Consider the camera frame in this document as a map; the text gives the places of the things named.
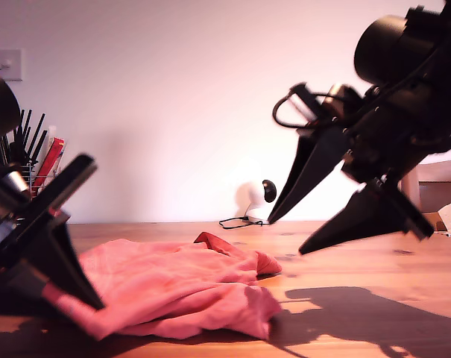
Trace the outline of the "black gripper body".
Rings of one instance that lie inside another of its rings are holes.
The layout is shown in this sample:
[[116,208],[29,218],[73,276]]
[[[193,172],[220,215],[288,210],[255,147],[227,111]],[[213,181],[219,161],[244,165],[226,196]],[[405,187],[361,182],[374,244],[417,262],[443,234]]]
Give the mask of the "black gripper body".
[[13,167],[0,166],[0,268],[12,266],[63,204],[97,169],[95,160],[78,155],[36,197]]

